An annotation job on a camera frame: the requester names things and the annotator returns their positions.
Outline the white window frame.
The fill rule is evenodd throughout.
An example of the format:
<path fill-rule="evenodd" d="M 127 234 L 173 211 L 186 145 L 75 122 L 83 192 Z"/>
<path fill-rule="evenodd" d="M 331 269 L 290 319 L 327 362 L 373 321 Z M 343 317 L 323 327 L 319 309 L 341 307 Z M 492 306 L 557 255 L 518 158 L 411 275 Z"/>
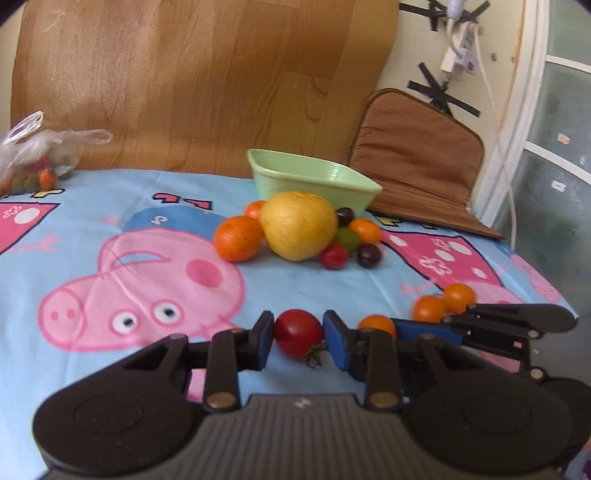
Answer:
<path fill-rule="evenodd" d="M 500 134 L 474 201 L 493 225 L 534 162 L 546 191 L 590 189 L 590 14 L 576 1 L 529 1 Z"/>

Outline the large orange mandarin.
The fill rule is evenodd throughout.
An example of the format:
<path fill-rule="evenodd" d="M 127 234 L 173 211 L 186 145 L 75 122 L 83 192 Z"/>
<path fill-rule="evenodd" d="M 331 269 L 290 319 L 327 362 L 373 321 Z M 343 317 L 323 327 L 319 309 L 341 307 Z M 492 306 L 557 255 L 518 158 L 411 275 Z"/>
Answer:
<path fill-rule="evenodd" d="M 221 259 L 230 263 L 245 262 L 259 253 L 263 229 L 249 216 L 225 219 L 214 231 L 213 245 Z"/>

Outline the white light bulb socket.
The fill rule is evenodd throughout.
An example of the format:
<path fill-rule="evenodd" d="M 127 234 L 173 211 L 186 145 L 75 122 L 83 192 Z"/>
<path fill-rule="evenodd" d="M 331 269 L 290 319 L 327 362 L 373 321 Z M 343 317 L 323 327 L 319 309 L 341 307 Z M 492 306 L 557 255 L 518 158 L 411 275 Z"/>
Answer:
<path fill-rule="evenodd" d="M 447 17 L 458 21 L 464 12 L 466 0 L 449 0 L 447 5 Z"/>

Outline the black tape cross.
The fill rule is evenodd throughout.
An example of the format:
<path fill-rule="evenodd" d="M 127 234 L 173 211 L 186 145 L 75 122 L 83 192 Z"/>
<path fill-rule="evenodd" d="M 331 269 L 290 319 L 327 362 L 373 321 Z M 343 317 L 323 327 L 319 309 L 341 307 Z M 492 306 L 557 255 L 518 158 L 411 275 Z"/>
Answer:
<path fill-rule="evenodd" d="M 477 23 L 479 21 L 479 17 L 482 14 L 484 14 L 490 7 L 491 3 L 489 1 L 485 1 L 473 11 L 468 11 L 464 9 L 456 23 Z M 411 5 L 408 3 L 400 3 L 399 10 L 428 18 L 432 31 L 437 31 L 441 22 L 443 22 L 444 24 L 447 23 L 447 7 L 436 0 L 428 0 L 427 8 Z"/>
<path fill-rule="evenodd" d="M 442 82 L 439 82 L 424 62 L 421 62 L 418 65 L 418 68 L 420 69 L 426 84 L 421 84 L 410 80 L 407 84 L 408 89 L 427 97 L 429 99 L 429 103 L 436 110 L 448 115 L 451 118 L 454 117 L 451 110 L 451 105 L 458 107 L 475 118 L 480 117 L 480 110 L 448 94 L 450 83 L 448 78 L 445 78 Z"/>

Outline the brown seat cushion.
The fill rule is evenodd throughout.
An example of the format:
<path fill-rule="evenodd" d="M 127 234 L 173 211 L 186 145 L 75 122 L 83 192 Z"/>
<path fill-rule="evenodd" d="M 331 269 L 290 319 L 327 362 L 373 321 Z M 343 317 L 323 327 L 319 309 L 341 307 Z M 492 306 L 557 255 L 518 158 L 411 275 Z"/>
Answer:
<path fill-rule="evenodd" d="M 469 203 L 485 158 L 478 134 L 398 89 L 370 96 L 346 165 L 383 187 L 375 213 L 493 239 Z"/>

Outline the clear plastic bag of fruit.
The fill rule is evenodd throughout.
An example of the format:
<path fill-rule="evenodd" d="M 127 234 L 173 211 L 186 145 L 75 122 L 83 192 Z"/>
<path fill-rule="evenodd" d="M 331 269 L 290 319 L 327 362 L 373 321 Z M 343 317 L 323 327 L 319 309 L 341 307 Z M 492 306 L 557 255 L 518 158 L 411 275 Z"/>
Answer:
<path fill-rule="evenodd" d="M 108 130 L 40 130 L 44 113 L 36 111 L 1 140 L 1 196 L 48 191 L 80 161 L 84 145 L 105 145 Z"/>

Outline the light green plastic basket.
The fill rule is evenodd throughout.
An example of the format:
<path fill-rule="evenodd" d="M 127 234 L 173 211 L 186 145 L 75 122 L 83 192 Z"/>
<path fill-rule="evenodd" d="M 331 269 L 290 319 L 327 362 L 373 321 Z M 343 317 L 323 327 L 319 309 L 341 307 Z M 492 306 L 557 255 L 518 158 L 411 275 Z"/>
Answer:
<path fill-rule="evenodd" d="M 250 149 L 246 156 L 262 200 L 283 191 L 308 192 L 335 210 L 349 207 L 361 215 L 383 192 L 376 181 L 329 160 L 264 149 Z"/>

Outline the green cherry tomato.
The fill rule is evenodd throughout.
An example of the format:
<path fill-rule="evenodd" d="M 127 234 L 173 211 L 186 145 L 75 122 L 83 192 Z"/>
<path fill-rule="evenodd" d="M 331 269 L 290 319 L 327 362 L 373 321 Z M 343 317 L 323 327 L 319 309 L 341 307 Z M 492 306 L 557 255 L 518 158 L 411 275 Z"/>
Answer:
<path fill-rule="evenodd" d="M 349 227 L 342 227 L 338 229 L 337 234 L 335 234 L 335 237 L 332 239 L 332 243 L 341 245 L 346 248 L 349 253 L 352 253 L 362 244 L 362 239 L 356 231 L 349 229 Z"/>

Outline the small mandarin behind pear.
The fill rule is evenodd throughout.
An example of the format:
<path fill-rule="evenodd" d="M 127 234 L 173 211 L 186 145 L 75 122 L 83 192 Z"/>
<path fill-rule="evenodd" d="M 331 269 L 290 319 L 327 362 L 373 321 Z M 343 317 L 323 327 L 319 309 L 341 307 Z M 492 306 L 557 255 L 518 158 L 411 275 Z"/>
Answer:
<path fill-rule="evenodd" d="M 260 215 L 262 214 L 262 209 L 266 201 L 264 200 L 257 200 L 249 203 L 243 210 L 243 215 L 252 218 L 254 220 L 259 220 Z"/>

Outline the red cherry tomato with stem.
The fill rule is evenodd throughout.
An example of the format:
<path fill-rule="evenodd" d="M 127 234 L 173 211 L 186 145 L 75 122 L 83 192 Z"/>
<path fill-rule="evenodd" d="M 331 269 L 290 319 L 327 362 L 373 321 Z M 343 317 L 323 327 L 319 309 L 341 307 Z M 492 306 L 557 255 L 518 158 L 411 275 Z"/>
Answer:
<path fill-rule="evenodd" d="M 274 342 L 284 356 L 310 368 L 322 366 L 325 334 L 321 322 L 301 309 L 284 311 L 274 322 Z"/>

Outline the cartoon pig blue blanket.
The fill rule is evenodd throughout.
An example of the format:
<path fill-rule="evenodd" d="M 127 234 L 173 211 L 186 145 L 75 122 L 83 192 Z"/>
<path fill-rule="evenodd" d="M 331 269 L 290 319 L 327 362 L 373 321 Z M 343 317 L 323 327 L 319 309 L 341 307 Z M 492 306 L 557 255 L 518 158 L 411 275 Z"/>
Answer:
<path fill-rule="evenodd" d="M 1 475 L 45 470 L 33 436 L 54 392 L 169 334 L 202 341 L 259 314 L 332 310 L 356 327 L 408 319 L 416 300 L 469 285 L 481 303 L 564 298 L 507 245 L 400 220 L 377 267 L 329 270 L 266 249 L 219 259 L 219 223 L 256 200 L 249 180 L 140 170 L 77 171 L 59 192 L 1 202 Z"/>

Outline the white power strip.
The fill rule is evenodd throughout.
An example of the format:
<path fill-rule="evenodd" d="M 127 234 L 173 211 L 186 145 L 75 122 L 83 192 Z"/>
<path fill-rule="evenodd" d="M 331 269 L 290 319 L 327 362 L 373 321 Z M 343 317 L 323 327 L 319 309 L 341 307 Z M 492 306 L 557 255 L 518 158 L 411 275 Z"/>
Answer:
<path fill-rule="evenodd" d="M 476 75 L 479 69 L 475 51 L 475 24 L 455 23 L 446 26 L 448 50 L 441 64 L 441 71 L 450 77 L 460 78 L 463 73 Z"/>

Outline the large yellow pear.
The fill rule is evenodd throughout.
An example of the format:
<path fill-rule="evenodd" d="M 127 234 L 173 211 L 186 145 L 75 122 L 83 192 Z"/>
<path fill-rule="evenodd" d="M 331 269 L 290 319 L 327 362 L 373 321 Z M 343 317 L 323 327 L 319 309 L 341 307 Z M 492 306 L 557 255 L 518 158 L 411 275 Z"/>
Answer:
<path fill-rule="evenodd" d="M 300 191 L 273 195 L 263 205 L 259 221 L 270 250 L 291 262 L 320 254 L 339 228 L 335 210 L 327 200 Z"/>

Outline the black tape cross upper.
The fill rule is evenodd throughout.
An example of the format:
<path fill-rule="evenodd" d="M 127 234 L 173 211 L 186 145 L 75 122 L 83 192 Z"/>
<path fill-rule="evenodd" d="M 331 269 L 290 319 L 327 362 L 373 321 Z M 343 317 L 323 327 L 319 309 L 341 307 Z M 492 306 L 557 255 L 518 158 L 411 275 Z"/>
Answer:
<path fill-rule="evenodd" d="M 468 11 L 464 9 L 456 23 L 477 23 L 479 21 L 479 17 L 482 14 L 484 14 L 490 7 L 491 3 L 489 1 L 485 1 L 473 11 Z M 399 10 L 428 18 L 432 31 L 437 31 L 441 22 L 443 22 L 444 24 L 447 23 L 447 7 L 436 0 L 428 0 L 427 8 L 411 5 L 408 3 L 400 3 Z"/>

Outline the dark purple plum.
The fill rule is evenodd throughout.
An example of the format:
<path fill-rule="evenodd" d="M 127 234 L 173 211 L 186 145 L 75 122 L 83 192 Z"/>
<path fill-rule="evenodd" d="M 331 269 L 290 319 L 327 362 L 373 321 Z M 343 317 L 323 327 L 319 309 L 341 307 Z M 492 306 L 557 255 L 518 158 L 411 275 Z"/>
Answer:
<path fill-rule="evenodd" d="M 374 269 L 382 261 L 382 252 L 376 244 L 365 243 L 356 249 L 356 261 L 366 269 Z"/>
<path fill-rule="evenodd" d="M 335 215 L 337 215 L 340 228 L 348 227 L 356 219 L 355 212 L 349 207 L 339 208 L 335 211 Z"/>

